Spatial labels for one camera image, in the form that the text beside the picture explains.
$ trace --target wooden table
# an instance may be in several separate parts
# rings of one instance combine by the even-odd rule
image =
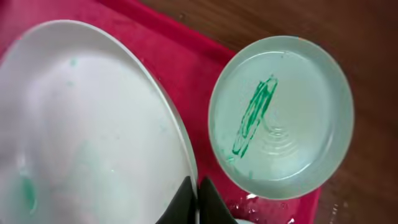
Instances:
[[[238,51],[272,35],[311,40],[351,85],[355,130],[322,187],[315,223],[397,223],[398,2],[388,0],[142,0]]]

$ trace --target pink tray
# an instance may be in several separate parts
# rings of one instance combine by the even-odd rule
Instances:
[[[210,177],[234,217],[267,224],[313,222],[319,189],[293,200],[252,198],[217,164],[208,139],[208,103],[218,75],[234,52],[135,0],[2,0],[0,54],[28,28],[52,19],[79,20],[105,30],[159,79],[187,128],[198,181]]]

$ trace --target green streak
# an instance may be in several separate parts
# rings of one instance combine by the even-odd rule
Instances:
[[[253,171],[252,170],[249,171],[249,179],[251,179],[251,180],[253,179]]]
[[[232,148],[233,154],[238,156],[241,153],[241,158],[245,155],[257,127],[268,109],[277,85],[278,79],[274,78],[273,75],[267,81],[258,84],[243,115],[241,126]]]
[[[33,185],[33,181],[26,176],[22,176],[22,192],[24,194],[24,200],[29,207],[30,214],[33,214],[36,208],[36,194]]]

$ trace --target plate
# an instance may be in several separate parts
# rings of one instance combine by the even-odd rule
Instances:
[[[329,178],[353,132],[344,73],[319,46],[298,37],[259,40],[224,68],[209,110],[211,145],[242,189],[287,199]]]
[[[197,167],[173,103],[106,32],[36,26],[0,68],[4,223],[155,223]]]

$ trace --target water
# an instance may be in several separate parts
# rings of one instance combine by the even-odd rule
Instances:
[[[293,224],[294,223],[294,218],[291,218],[288,222],[287,222],[287,224]]]
[[[300,55],[269,52],[246,60],[220,84],[215,137],[236,172],[257,180],[287,179],[305,170],[325,148],[331,96],[319,73]],[[236,155],[233,145],[249,103],[258,85],[271,77],[277,80],[271,102],[245,155]]]

